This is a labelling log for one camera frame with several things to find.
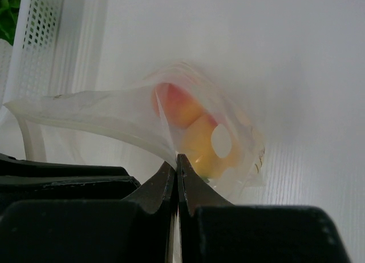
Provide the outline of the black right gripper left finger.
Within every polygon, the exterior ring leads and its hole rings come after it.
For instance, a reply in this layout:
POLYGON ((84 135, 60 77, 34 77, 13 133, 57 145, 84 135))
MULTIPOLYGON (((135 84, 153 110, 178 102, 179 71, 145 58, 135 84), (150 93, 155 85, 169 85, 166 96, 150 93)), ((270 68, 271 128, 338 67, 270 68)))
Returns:
POLYGON ((176 174, 122 199, 1 201, 2 262, 172 262, 176 174))

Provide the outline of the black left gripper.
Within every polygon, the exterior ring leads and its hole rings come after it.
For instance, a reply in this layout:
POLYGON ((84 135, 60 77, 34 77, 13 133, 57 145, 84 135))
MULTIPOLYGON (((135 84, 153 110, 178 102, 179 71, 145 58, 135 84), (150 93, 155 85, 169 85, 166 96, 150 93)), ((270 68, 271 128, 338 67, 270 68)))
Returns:
POLYGON ((1 154, 1 201, 122 199, 140 186, 123 167, 42 163, 1 154))

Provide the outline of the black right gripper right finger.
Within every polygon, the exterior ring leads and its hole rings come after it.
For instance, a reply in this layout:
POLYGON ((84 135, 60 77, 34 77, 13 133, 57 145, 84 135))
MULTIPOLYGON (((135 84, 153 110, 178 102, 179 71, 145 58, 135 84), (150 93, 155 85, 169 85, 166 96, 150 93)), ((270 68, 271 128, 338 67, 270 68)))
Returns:
POLYGON ((237 206, 177 157, 183 262, 349 262, 330 216, 307 206, 237 206))

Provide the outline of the green fake lettuce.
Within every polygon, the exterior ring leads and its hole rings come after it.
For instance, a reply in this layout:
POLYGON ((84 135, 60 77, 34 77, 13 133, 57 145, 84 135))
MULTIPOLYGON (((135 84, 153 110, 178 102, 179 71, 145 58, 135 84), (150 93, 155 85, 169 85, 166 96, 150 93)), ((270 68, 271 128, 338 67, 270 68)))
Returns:
POLYGON ((21 0, 1 0, 1 39, 13 46, 21 0))

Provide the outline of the orange red fake peach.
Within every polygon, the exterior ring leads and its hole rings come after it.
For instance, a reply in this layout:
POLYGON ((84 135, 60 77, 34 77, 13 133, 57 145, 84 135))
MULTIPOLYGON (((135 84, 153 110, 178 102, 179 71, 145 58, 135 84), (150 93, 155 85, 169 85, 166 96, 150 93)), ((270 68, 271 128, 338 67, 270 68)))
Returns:
POLYGON ((167 122, 177 128, 186 129, 203 116, 214 126, 217 125, 202 104, 178 85, 159 83, 152 91, 151 102, 155 114, 160 117, 164 113, 167 122))

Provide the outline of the yellow orange fake fruit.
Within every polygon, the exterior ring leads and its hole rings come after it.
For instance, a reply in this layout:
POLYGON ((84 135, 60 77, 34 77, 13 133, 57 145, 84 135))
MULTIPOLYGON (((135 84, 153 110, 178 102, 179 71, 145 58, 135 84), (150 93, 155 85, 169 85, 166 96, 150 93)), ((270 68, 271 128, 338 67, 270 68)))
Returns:
POLYGON ((208 179, 218 179, 226 169, 237 167, 242 156, 232 131, 210 114, 203 114, 185 130, 179 151, 199 176, 208 179))

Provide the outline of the clear polka dot zip bag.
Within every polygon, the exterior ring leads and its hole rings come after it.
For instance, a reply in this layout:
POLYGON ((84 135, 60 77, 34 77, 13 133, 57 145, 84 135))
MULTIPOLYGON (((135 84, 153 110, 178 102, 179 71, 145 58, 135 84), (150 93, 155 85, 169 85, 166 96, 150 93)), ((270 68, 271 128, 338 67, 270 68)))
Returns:
POLYGON ((130 151, 140 148, 176 167, 178 155, 186 156, 179 151, 186 129, 169 124, 164 113, 155 114, 151 95, 159 83, 187 90, 241 145, 239 165, 218 179, 200 176, 206 183, 230 201, 245 188, 263 184, 261 134, 222 86, 185 62, 162 67, 120 90, 25 97, 5 107, 19 124, 27 160, 86 165, 91 151, 101 152, 107 141, 116 140, 130 151))

